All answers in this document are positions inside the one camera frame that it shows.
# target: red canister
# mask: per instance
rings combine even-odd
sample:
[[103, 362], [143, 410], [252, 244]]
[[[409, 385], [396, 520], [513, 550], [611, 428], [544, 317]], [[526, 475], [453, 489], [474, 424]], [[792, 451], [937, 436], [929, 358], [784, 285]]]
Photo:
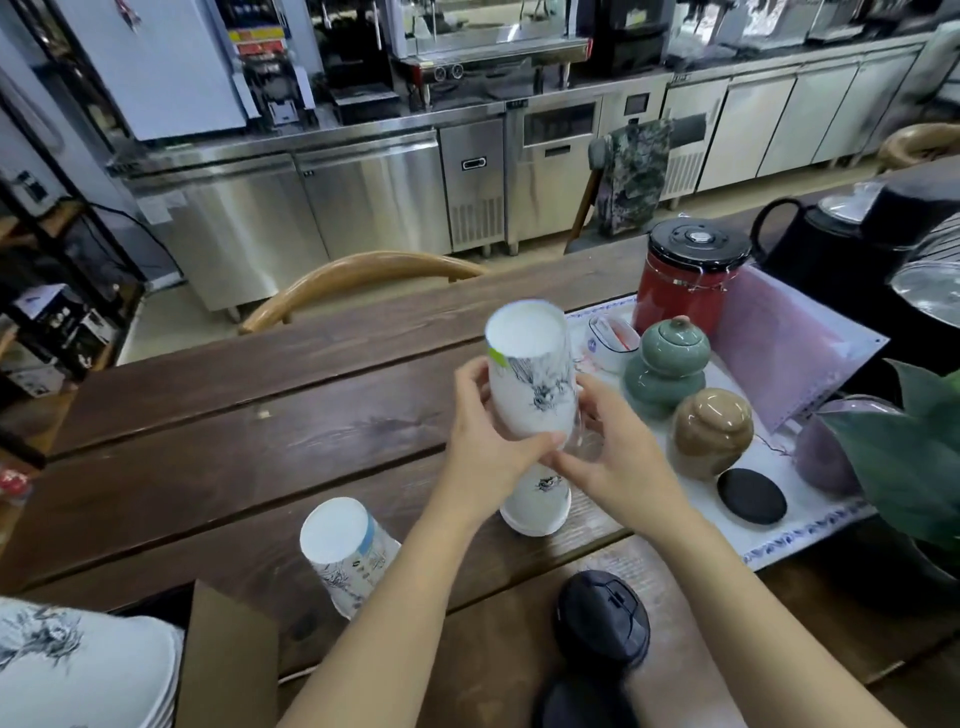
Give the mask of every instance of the red canister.
[[746, 234], [722, 231], [709, 220], [678, 217], [650, 231], [647, 262], [636, 292], [634, 328], [687, 316], [707, 336], [720, 322], [727, 286], [750, 257]]

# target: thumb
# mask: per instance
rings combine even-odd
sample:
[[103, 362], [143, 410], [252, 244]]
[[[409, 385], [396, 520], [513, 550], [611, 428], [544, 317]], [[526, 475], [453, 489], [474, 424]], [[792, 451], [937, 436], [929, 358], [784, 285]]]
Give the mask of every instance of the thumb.
[[539, 432], [526, 440], [516, 443], [523, 467], [529, 468], [548, 452], [552, 452], [564, 443], [566, 436], [562, 432]]
[[560, 450], [547, 455], [543, 464], [565, 477], [582, 491], [585, 490], [584, 486], [589, 481], [590, 473], [596, 467], [592, 463], [585, 462], [579, 457], [574, 457]]

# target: black round coaster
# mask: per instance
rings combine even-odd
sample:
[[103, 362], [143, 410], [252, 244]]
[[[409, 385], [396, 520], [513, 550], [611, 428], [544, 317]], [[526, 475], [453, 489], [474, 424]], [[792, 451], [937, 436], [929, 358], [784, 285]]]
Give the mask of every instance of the black round coaster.
[[776, 523], [786, 515], [786, 498], [773, 480], [757, 471], [733, 468], [717, 480], [720, 499], [744, 521]]
[[606, 571], [567, 579], [553, 618], [554, 634], [574, 670], [617, 680], [637, 667], [650, 647], [650, 621], [625, 582]]
[[639, 728], [634, 709], [608, 680], [566, 672], [551, 680], [537, 701], [534, 728]]

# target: brown ceramic jar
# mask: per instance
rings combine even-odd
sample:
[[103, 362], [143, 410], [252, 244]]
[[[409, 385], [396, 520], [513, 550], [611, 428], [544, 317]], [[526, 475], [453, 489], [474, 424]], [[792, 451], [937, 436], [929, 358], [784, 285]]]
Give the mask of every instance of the brown ceramic jar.
[[683, 400], [670, 431], [670, 460], [681, 475], [711, 480], [740, 459], [754, 439], [750, 404], [708, 387]]

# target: box flap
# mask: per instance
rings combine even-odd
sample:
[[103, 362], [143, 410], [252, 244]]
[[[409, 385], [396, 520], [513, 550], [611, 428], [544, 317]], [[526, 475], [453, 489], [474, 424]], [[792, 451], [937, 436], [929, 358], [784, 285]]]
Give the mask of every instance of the box flap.
[[271, 620], [197, 582], [174, 725], [273, 728], [278, 658]]

